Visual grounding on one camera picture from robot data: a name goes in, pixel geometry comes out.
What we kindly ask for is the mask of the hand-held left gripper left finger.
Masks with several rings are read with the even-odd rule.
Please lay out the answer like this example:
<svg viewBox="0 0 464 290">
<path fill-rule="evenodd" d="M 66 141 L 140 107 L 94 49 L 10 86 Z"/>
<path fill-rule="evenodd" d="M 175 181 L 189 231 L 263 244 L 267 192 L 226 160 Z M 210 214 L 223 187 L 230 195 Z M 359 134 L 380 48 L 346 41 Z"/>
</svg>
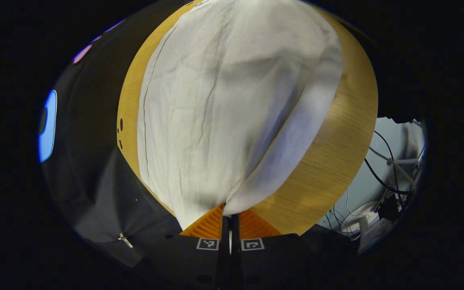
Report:
<svg viewBox="0 0 464 290">
<path fill-rule="evenodd" d="M 167 234 L 147 249 L 136 271 L 170 290 L 220 290 L 227 282 L 230 221 L 220 204 L 179 234 Z"/>
</svg>

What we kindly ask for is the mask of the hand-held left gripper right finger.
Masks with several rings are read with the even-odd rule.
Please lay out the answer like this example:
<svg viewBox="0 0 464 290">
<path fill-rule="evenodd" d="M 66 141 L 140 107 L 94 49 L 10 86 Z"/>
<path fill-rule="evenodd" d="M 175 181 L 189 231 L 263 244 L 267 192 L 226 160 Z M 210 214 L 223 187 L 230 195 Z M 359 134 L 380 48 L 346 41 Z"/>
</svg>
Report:
<svg viewBox="0 0 464 290">
<path fill-rule="evenodd" d="M 302 236 L 280 233 L 251 210 L 232 215 L 232 289 L 322 290 L 330 281 L 322 253 Z"/>
</svg>

